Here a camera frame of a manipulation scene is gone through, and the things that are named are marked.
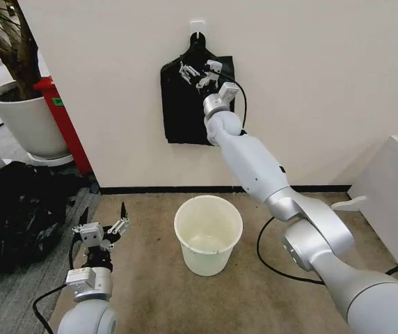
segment black cloth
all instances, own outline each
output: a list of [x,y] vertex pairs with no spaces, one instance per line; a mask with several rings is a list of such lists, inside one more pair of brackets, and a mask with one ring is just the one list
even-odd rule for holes
[[[165,137],[169,143],[210,145],[204,126],[203,100],[195,85],[186,82],[179,69],[181,62],[203,72],[208,60],[223,64],[221,72],[234,79],[234,65],[231,56],[215,56],[205,47],[205,37],[193,34],[189,49],[174,61],[165,64],[160,72],[162,107],[164,113]],[[225,79],[219,79],[219,86]],[[234,102],[230,105],[234,111]]]

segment bucket rim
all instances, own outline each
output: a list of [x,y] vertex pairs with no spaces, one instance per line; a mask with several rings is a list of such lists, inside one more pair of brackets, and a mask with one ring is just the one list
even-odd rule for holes
[[[179,214],[179,212],[181,211],[183,206],[186,206],[188,203],[193,202],[194,200],[197,200],[198,198],[214,198],[214,199],[217,199],[217,200],[221,200],[221,201],[226,202],[227,204],[229,204],[238,213],[237,216],[238,216],[238,220],[240,222],[240,224],[239,224],[240,228],[239,228],[237,237],[235,238],[235,240],[229,246],[227,246],[227,247],[225,247],[225,248],[223,248],[221,250],[218,250],[218,251],[217,250],[216,251],[203,251],[203,250],[199,250],[197,248],[191,247],[180,236],[180,233],[179,233],[179,231],[177,229],[177,224],[176,224],[177,223],[177,215]],[[215,255],[215,254],[224,253],[224,252],[232,249],[238,243],[238,241],[241,239],[242,230],[243,229],[244,229],[244,224],[243,224],[241,213],[239,212],[239,210],[231,202],[229,202],[228,200],[225,200],[222,197],[214,196],[214,195],[199,195],[199,196],[194,196],[194,197],[190,198],[189,200],[186,200],[185,202],[182,203],[182,205],[179,207],[179,209],[177,209],[176,215],[174,216],[174,231],[175,231],[177,239],[180,241],[180,243],[182,245],[184,245],[185,247],[187,247],[188,249],[190,249],[194,253],[202,254],[202,255]]]

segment white hook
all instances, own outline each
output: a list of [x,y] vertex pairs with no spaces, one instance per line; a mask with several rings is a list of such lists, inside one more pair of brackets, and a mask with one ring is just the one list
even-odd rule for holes
[[205,21],[198,20],[198,21],[191,21],[190,22],[190,35],[196,33],[196,37],[199,38],[199,33],[202,33],[205,36]]

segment plastic bucket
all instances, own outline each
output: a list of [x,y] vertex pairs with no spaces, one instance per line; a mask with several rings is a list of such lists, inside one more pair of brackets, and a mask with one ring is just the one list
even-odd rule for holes
[[174,230],[186,266],[201,276],[222,271],[242,235],[242,218],[232,203],[217,196],[189,199],[176,212]]

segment brown carpet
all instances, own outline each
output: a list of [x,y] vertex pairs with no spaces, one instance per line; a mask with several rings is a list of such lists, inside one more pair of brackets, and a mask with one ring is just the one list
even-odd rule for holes
[[[131,226],[113,253],[113,297],[117,333],[348,333],[322,286],[283,278],[256,256],[257,235],[269,218],[263,205],[245,194],[221,194],[241,212],[244,231],[226,268],[217,276],[200,277],[184,264],[173,229],[179,206],[195,194],[103,196],[93,221],[104,225],[118,218],[124,200]],[[347,200],[344,193],[311,193],[327,203]],[[342,259],[359,269],[385,271],[392,256],[359,213],[340,216],[356,238]],[[264,259],[290,274],[316,278],[293,263],[282,248],[286,224],[274,221],[262,240]],[[79,254],[76,265],[84,262]],[[74,303],[63,290],[50,324],[57,329]]]

